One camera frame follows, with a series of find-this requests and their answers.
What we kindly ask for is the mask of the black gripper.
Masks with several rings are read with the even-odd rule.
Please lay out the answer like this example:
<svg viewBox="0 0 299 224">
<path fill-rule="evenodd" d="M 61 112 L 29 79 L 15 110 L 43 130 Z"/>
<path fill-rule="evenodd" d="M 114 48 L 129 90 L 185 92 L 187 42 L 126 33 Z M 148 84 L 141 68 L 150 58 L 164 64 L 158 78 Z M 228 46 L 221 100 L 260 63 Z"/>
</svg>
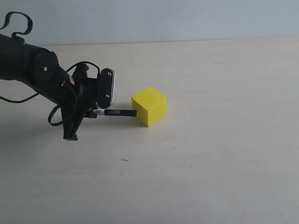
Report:
<svg viewBox="0 0 299 224">
<path fill-rule="evenodd" d="M 97 118 L 98 81 L 88 77 L 88 70 L 88 64 L 74 64 L 67 70 L 61 69 L 64 140 L 78 140 L 76 133 L 83 118 Z"/>
</svg>

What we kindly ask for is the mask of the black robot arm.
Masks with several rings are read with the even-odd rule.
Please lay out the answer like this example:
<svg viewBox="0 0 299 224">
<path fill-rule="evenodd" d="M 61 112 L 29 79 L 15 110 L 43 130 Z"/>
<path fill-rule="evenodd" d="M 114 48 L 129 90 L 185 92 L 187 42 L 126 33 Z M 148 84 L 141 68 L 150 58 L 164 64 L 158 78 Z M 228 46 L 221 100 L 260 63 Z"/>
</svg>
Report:
<svg viewBox="0 0 299 224">
<path fill-rule="evenodd" d="M 70 76 L 53 51 L 0 36 L 0 78 L 22 82 L 55 103 L 62 113 L 56 125 L 63 125 L 65 140 L 78 139 L 83 118 L 96 108 L 96 79 L 88 78 L 86 62 L 75 68 Z"/>
</svg>

